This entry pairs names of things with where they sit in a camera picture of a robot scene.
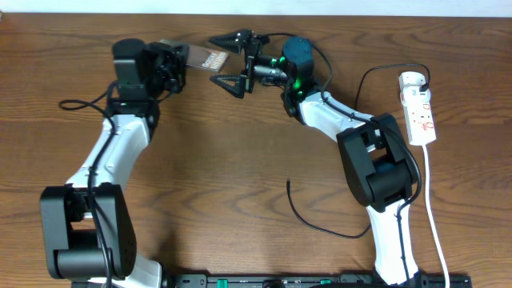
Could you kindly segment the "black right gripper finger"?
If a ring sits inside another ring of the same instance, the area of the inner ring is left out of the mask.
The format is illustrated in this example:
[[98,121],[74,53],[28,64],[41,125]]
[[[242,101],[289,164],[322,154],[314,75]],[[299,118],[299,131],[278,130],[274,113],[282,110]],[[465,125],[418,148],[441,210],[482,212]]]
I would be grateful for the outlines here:
[[241,29],[228,34],[212,36],[209,38],[209,43],[229,52],[240,54],[247,47],[252,35],[252,30]]
[[243,74],[216,74],[210,77],[212,83],[220,86],[235,98],[244,98],[246,76]]

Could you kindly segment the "Samsung Galaxy smartphone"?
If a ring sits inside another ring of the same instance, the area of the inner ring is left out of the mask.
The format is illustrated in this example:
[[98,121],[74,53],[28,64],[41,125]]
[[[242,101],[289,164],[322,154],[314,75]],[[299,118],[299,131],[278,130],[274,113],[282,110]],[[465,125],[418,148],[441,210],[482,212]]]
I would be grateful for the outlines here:
[[[160,42],[170,41],[173,40],[160,40]],[[214,50],[204,46],[196,46],[189,43],[186,44],[189,45],[189,56],[186,62],[186,68],[219,73],[229,58],[229,54],[224,51]]]

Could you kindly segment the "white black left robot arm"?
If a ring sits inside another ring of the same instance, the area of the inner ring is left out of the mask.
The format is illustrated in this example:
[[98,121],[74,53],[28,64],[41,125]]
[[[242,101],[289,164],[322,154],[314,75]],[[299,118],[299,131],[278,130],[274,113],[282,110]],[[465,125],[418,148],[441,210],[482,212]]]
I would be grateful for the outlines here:
[[127,38],[112,46],[116,79],[106,102],[66,99],[62,110],[90,107],[102,132],[65,184],[48,186],[39,205],[46,267],[73,287],[172,287],[163,265],[140,255],[123,191],[158,126],[159,104],[182,91],[190,45]]

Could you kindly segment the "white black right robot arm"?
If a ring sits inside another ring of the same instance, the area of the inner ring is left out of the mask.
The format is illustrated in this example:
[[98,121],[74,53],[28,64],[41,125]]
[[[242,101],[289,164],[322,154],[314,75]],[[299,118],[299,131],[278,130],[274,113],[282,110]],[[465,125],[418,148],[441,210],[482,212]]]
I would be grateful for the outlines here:
[[269,56],[263,52],[268,34],[242,29],[213,36],[210,43],[243,55],[245,66],[240,74],[215,75],[211,81],[236,98],[257,82],[280,86],[288,115],[338,144],[350,192],[370,218],[377,276],[388,286],[411,287],[419,272],[409,230],[410,204],[422,188],[418,164],[392,115],[363,114],[335,100],[314,76],[316,45],[294,34],[286,37],[280,56]]

